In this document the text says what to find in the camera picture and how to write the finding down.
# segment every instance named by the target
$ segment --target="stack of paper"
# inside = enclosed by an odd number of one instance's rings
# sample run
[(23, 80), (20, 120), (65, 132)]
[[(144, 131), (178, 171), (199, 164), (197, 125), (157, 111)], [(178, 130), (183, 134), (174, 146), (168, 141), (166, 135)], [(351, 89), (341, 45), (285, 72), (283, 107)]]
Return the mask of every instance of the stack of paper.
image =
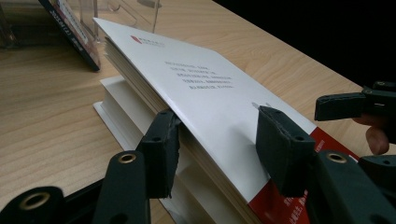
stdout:
[(104, 121), (111, 120), (106, 124), (117, 130), (112, 132), (122, 147), (134, 149), (165, 108), (183, 122), (173, 190), (180, 201), (163, 200), (174, 203), (175, 217), (189, 222), (201, 217), (217, 223), (308, 222), (306, 194), (301, 199), (280, 196), (259, 161), (257, 107), (285, 112), (316, 139), (317, 150), (329, 144), (347, 149), (217, 52), (95, 21), (107, 36), (106, 56), (122, 75), (103, 80), (106, 98), (95, 108)]

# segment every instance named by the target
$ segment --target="book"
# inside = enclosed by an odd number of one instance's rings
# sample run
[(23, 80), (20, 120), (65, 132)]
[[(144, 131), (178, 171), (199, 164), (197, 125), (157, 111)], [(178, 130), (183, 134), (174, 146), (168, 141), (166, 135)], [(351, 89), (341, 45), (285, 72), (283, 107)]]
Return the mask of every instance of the book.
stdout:
[(316, 140), (357, 158), (309, 119), (212, 49), (94, 19), (106, 56), (154, 113), (170, 107), (180, 143), (246, 223), (308, 223), (302, 198), (285, 198), (255, 148), (258, 106), (283, 111)]
[(81, 26), (66, 0), (38, 0), (48, 11), (62, 33), (93, 71), (100, 70), (100, 60), (93, 38)]

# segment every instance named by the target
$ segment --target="red logo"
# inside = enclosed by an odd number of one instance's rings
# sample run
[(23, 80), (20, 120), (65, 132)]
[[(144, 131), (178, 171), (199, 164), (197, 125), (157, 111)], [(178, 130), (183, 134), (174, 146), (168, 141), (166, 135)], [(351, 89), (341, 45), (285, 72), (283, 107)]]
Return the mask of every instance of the red logo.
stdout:
[(134, 41), (136, 41), (137, 43), (142, 44), (142, 42), (140, 42), (139, 38), (137, 38), (136, 36), (131, 35), (131, 38), (132, 38)]

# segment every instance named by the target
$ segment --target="dark background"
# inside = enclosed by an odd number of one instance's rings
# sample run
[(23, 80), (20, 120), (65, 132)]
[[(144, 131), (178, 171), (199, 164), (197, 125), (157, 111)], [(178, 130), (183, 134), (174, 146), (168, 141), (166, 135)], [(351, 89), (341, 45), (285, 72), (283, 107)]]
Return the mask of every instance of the dark background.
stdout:
[(214, 1), (358, 85), (396, 81), (392, 1)]

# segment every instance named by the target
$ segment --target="clear acrylic holder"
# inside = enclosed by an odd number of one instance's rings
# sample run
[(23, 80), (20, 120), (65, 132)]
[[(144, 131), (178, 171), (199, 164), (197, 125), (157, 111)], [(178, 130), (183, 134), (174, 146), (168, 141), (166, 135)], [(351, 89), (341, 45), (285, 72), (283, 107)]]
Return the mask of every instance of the clear acrylic holder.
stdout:
[(92, 18), (101, 18), (154, 33), (160, 0), (68, 0), (81, 24), (97, 40), (101, 34)]
[(37, 0), (0, 0), (0, 49), (68, 44)]

